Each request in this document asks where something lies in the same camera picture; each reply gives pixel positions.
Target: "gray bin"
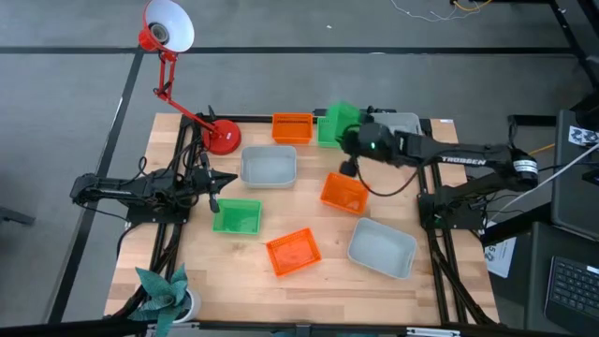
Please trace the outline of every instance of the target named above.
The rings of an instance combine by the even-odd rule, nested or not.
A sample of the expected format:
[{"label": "gray bin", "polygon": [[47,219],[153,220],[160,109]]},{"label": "gray bin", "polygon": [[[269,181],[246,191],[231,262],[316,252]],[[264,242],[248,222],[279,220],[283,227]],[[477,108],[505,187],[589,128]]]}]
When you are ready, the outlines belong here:
[{"label": "gray bin", "polygon": [[358,220],[347,249],[352,261],[399,279],[410,277],[415,254],[413,236],[368,218]]},{"label": "gray bin", "polygon": [[293,146],[248,146],[241,152],[241,180],[250,188],[286,188],[298,176]]},{"label": "gray bin", "polygon": [[374,121],[388,126],[391,133],[395,130],[422,135],[420,119],[412,112],[373,113]]}]

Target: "wooden tabletop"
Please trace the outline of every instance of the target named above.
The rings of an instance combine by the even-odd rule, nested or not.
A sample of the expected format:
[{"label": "wooden tabletop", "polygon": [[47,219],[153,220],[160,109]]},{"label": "wooden tabletop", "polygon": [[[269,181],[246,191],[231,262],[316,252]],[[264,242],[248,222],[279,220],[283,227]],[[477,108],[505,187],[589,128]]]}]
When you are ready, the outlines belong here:
[{"label": "wooden tabletop", "polygon": [[[148,143],[147,171],[165,167],[172,158],[178,114],[156,114]],[[433,135],[440,141],[457,141],[451,120],[432,120]],[[241,150],[248,145],[274,145],[271,124],[239,123],[242,141],[233,154],[210,155],[214,169],[240,173]],[[391,198],[370,195],[366,212],[381,224],[416,238],[418,248],[412,275],[397,280],[351,262],[347,247],[360,216],[331,208],[320,201],[329,172],[337,171],[347,155],[337,149],[319,148],[315,139],[296,146],[298,179],[280,190],[248,189],[240,179],[227,185],[220,198],[253,198],[262,201],[258,235],[234,235],[212,231],[212,213],[206,196],[192,210],[183,227],[177,265],[185,263],[189,286],[202,298],[199,320],[300,322],[339,324],[440,323],[425,231],[416,207],[418,182]],[[396,190],[414,172],[360,158],[364,180],[375,191]],[[440,165],[444,184],[466,181],[464,168]],[[429,186],[433,186],[429,176]],[[309,227],[322,261],[278,278],[274,275],[265,243]],[[105,313],[120,309],[139,286],[135,267],[147,269],[156,224],[144,224],[123,241]],[[480,242],[467,230],[453,230],[460,278],[487,315],[498,320],[489,274]],[[455,305],[446,280],[450,317]]]}]

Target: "white cable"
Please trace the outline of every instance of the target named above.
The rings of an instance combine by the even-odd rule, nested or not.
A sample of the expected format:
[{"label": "white cable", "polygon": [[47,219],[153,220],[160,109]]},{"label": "white cable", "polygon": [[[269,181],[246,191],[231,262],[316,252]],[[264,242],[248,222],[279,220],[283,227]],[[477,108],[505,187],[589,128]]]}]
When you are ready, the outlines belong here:
[{"label": "white cable", "polygon": [[560,169],[559,171],[557,171],[555,174],[553,174],[552,176],[550,176],[548,179],[544,180],[542,183],[540,183],[538,186],[536,186],[534,189],[519,195],[517,198],[513,199],[512,201],[508,202],[505,204],[505,206],[503,206],[501,208],[501,210],[499,210],[497,213],[495,213],[495,215],[493,215],[489,221],[493,221],[493,219],[502,213],[503,210],[505,210],[506,208],[510,207],[511,205],[513,205],[515,202],[517,202],[518,200],[530,195],[532,192],[536,191],[537,189],[539,189],[541,186],[543,186],[546,183],[549,183],[550,181],[554,180],[555,178],[557,178],[560,174],[562,174],[564,171],[566,171],[567,169],[571,168],[575,163],[579,162],[582,158],[586,157],[588,154],[590,154],[591,152],[595,151],[599,149],[599,143],[596,143],[593,147],[591,147],[589,150],[587,150],[587,152],[585,152],[584,154],[581,154],[578,158],[574,159],[573,161],[570,162],[570,164],[566,165],[564,168]]},{"label": "white cable", "polygon": [[478,3],[475,1],[475,4],[476,4],[476,11],[469,12],[469,13],[468,13],[468,14],[466,14],[466,15],[452,17],[452,15],[453,15],[453,14],[456,12],[456,10],[458,9],[458,7],[454,6],[454,7],[453,7],[453,10],[451,11],[451,13],[450,13],[448,16],[446,16],[446,17],[442,17],[442,16],[440,16],[440,15],[436,14],[435,12],[433,12],[433,11],[431,10],[431,11],[430,11],[430,14],[432,14],[432,15],[436,16],[436,17],[437,17],[437,19],[429,19],[429,18],[426,18],[426,17],[420,16],[420,15],[412,15],[412,13],[410,13],[408,10],[405,10],[405,9],[403,9],[403,8],[401,8],[401,7],[399,7],[399,6],[397,6],[397,4],[395,3],[395,1],[394,1],[394,0],[389,0],[389,1],[391,2],[391,4],[393,4],[393,7],[395,7],[395,9],[397,9],[398,11],[402,12],[403,14],[405,14],[405,15],[409,16],[410,18],[414,18],[414,19],[422,19],[422,20],[424,20],[424,21],[427,21],[427,22],[441,22],[441,21],[451,21],[451,20],[455,20],[455,19],[465,19],[465,18],[469,17],[470,15],[473,15],[473,14],[478,14],[478,13],[480,13],[480,6],[479,6],[479,5],[478,5]]}]

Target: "orange bin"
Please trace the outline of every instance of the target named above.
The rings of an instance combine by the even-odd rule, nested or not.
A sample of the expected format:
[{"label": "orange bin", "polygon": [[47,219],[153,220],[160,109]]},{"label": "orange bin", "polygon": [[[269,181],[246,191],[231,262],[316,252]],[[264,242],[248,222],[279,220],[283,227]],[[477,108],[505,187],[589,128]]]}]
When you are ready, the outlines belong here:
[{"label": "orange bin", "polygon": [[338,209],[362,214],[366,210],[368,190],[360,181],[338,173],[329,173],[320,200]]},{"label": "orange bin", "polygon": [[311,113],[274,113],[272,137],[285,144],[307,144],[312,138]]},{"label": "orange bin", "polygon": [[266,243],[277,276],[284,276],[322,259],[309,228]]}]

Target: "green plastic bin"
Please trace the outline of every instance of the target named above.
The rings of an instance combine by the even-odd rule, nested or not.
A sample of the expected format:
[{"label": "green plastic bin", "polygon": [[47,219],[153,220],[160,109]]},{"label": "green plastic bin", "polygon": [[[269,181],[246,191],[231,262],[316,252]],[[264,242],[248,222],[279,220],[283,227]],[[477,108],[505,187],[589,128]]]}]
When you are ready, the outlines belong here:
[{"label": "green plastic bin", "polygon": [[318,117],[316,120],[316,135],[318,137],[318,146],[341,148],[339,141],[335,140],[335,123],[327,117]]},{"label": "green plastic bin", "polygon": [[252,199],[218,199],[221,211],[214,215],[212,230],[234,234],[257,234],[262,202]]},{"label": "green plastic bin", "polygon": [[327,119],[335,124],[335,138],[341,137],[349,125],[359,125],[359,109],[353,105],[340,102],[327,110]]}]

